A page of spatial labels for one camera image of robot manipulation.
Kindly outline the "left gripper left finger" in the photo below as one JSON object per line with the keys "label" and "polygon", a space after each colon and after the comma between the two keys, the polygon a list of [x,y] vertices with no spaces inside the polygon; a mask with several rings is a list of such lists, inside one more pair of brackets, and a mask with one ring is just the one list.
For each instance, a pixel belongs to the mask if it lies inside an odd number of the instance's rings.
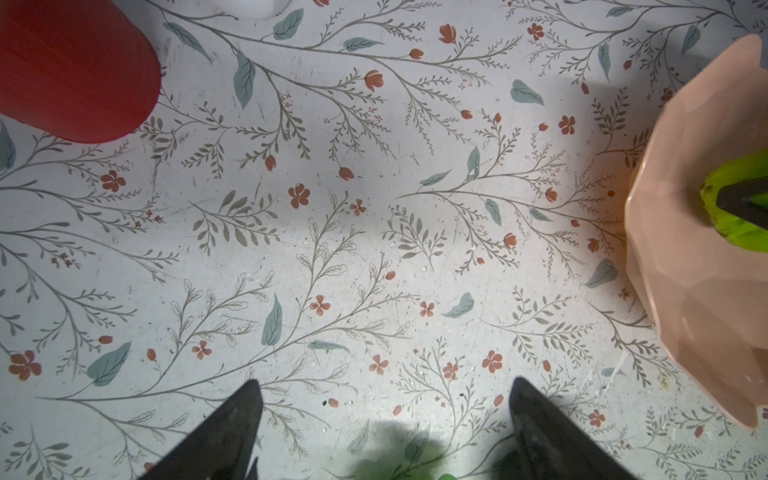
{"label": "left gripper left finger", "polygon": [[252,453],[262,413],[259,383],[248,380],[142,478],[257,479]]}

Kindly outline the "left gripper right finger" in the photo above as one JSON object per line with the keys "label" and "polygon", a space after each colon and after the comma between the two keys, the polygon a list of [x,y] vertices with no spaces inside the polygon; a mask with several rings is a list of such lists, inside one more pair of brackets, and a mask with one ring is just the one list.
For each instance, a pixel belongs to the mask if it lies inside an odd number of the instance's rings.
{"label": "left gripper right finger", "polygon": [[558,407],[523,377],[512,385],[510,479],[632,479]]}

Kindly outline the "pink faceted fruit bowl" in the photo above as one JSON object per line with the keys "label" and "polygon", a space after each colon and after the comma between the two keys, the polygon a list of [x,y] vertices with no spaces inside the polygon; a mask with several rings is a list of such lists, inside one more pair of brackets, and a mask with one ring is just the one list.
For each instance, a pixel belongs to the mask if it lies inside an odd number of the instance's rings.
{"label": "pink faceted fruit bowl", "polygon": [[735,422],[767,404],[767,257],[730,244],[699,191],[767,146],[763,43],[747,35],[663,107],[624,207],[627,275],[669,357]]}

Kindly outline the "green custard apple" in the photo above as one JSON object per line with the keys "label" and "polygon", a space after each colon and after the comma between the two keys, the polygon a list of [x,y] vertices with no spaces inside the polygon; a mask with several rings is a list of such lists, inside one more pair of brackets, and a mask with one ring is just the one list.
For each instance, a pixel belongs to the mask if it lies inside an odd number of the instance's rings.
{"label": "green custard apple", "polygon": [[705,179],[700,197],[716,231],[730,244],[767,252],[767,150],[724,163]]}

